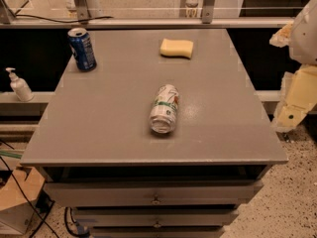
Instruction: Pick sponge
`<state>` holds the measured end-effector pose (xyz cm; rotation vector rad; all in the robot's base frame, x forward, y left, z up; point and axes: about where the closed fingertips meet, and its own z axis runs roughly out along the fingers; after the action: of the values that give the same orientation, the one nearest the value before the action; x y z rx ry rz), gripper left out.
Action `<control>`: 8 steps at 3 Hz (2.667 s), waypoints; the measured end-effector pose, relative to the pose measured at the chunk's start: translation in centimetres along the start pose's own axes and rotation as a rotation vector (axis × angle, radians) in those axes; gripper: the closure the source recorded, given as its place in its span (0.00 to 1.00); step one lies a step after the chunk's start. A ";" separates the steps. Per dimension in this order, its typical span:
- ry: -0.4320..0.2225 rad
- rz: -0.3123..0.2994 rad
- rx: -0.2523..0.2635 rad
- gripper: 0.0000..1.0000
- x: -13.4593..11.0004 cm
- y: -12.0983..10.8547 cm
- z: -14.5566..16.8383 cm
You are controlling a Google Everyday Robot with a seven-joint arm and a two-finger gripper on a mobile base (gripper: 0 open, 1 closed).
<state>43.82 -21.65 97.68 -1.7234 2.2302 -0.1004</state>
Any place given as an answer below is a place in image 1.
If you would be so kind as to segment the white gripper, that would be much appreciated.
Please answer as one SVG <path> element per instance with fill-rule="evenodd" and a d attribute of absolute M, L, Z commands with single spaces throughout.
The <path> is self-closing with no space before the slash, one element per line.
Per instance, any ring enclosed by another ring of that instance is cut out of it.
<path fill-rule="evenodd" d="M 272 46 L 289 45 L 293 24 L 288 23 L 273 34 Z M 271 126 L 276 132 L 295 129 L 317 104 L 317 66 L 303 64 L 295 73 L 286 72 L 281 81 L 280 99 Z"/>

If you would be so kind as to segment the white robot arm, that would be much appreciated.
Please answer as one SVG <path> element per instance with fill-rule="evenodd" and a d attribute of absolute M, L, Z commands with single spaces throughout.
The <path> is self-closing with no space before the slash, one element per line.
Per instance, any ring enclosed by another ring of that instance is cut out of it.
<path fill-rule="evenodd" d="M 286 72 L 281 81 L 280 100 L 272 127 L 286 133 L 295 129 L 317 104 L 317 0 L 310 0 L 294 21 L 269 40 L 275 47 L 288 47 L 292 60 L 300 63 L 295 73 Z"/>

